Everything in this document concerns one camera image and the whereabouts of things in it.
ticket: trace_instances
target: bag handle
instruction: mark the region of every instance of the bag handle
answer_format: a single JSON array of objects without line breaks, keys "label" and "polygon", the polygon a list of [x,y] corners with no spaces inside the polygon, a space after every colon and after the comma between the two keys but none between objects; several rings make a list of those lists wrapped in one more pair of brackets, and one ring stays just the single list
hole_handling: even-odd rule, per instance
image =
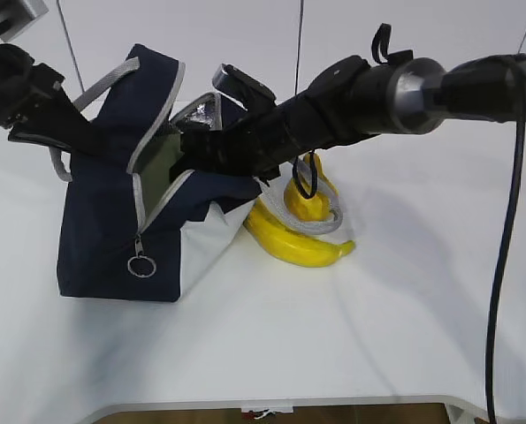
[{"label": "bag handle", "polygon": [[[140,65],[138,57],[127,59],[123,64],[109,72],[87,91],[82,93],[72,104],[78,111],[82,112],[90,103],[94,102],[100,95],[113,87],[128,73],[137,71]],[[72,182],[72,174],[66,170],[65,164],[62,162],[62,150],[59,148],[49,148],[49,152],[52,167],[58,177],[67,183]]]}]

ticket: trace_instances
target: cooler bag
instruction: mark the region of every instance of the cooler bag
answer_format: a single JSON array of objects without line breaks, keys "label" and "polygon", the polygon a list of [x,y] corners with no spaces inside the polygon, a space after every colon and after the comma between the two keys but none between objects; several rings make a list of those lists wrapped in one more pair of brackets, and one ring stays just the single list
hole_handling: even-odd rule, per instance
[{"label": "cooler bag", "polygon": [[260,193],[251,177],[186,170],[175,127],[221,130],[245,110],[208,93],[172,120],[184,64],[135,45],[127,61],[74,104],[83,109],[112,86],[93,125],[103,157],[73,152],[58,250],[63,296],[173,302],[231,243]]}]

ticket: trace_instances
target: yellow banana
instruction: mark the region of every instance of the yellow banana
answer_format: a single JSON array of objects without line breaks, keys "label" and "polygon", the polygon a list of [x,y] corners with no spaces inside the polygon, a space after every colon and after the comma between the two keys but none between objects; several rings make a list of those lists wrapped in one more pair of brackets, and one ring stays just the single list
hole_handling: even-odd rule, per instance
[{"label": "yellow banana", "polygon": [[302,267],[327,267],[337,259],[350,254],[355,247],[352,240],[334,245],[292,231],[284,226],[260,200],[255,202],[244,224],[267,253]]},{"label": "yellow banana", "polygon": [[[324,175],[322,168],[322,161],[318,155],[314,155],[317,175],[329,186],[335,193],[338,193],[335,185]],[[309,163],[309,155],[304,156],[304,162]],[[309,185],[301,178],[301,184],[309,192]],[[327,196],[321,192],[317,192],[311,199],[304,199],[293,179],[290,179],[284,191],[284,203],[290,213],[296,216],[301,221],[325,221],[330,214],[330,201]]]}]

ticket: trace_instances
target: robotic arm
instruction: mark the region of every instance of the robotic arm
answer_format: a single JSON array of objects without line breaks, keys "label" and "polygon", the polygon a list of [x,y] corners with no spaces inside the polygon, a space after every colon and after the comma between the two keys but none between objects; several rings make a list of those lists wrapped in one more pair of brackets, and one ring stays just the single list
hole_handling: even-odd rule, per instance
[{"label": "robotic arm", "polygon": [[[432,59],[414,59],[410,50],[386,55],[389,36],[383,24],[373,42],[380,65],[347,57],[279,106],[268,88],[224,66],[214,86],[242,102],[248,116],[222,132],[182,134],[183,151],[194,158],[183,166],[270,179],[281,163],[317,148],[383,133],[425,134],[445,119],[516,120],[517,87],[505,62],[517,64],[526,86],[526,55],[487,57],[446,72]],[[379,39],[385,40],[383,63]]]},{"label": "robotic arm", "polygon": [[[9,41],[48,9],[42,0],[0,0],[0,38]],[[0,126],[9,140],[99,155],[98,131],[62,89],[64,77],[12,44],[0,44]]]},{"label": "robotic arm", "polygon": [[[46,11],[42,0],[0,0],[0,38],[9,41]],[[389,55],[390,32],[383,24],[373,40],[378,66],[347,57],[278,106],[263,84],[222,65],[214,87],[248,113],[221,132],[184,132],[185,156],[172,174],[194,167],[271,179],[281,163],[317,148],[347,146],[383,133],[429,133],[450,118],[515,120],[515,81],[499,57],[445,72],[432,59],[414,59],[411,50]],[[526,83],[526,55],[510,58],[520,65]],[[0,126],[11,128],[12,141],[100,155],[104,139],[72,105],[63,81],[46,64],[34,65],[19,47],[0,44]]]}]

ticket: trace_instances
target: wooden floor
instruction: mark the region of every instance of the wooden floor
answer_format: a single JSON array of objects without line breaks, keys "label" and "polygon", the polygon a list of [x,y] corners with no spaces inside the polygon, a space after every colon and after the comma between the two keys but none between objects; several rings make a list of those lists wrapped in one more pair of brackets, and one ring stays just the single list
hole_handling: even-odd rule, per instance
[{"label": "wooden floor", "polygon": [[[273,424],[449,424],[441,404],[311,406],[258,422]],[[116,413],[97,424],[247,424],[239,410]]]}]

